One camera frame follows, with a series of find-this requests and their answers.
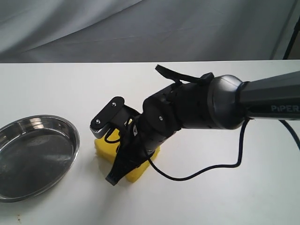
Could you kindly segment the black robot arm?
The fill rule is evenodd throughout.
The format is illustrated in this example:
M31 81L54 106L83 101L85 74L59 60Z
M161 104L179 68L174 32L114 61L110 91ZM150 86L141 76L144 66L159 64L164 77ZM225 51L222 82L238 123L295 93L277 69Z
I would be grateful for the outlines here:
M104 138L119 131L119 144L106 180L121 178L150 161L157 147L185 129L245 129L251 119L286 124L300 118L300 74L291 72L252 82L233 75L184 75L163 66L156 70L173 83L146 98L142 112L114 97L105 106Z

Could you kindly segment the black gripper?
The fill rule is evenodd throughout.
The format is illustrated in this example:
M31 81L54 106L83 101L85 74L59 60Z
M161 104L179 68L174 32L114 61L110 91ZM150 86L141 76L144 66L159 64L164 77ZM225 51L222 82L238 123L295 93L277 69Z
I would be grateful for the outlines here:
M142 115L129 117L125 127L126 132L121 138L116 158L105 178L113 186L146 162L157 147L167 140Z

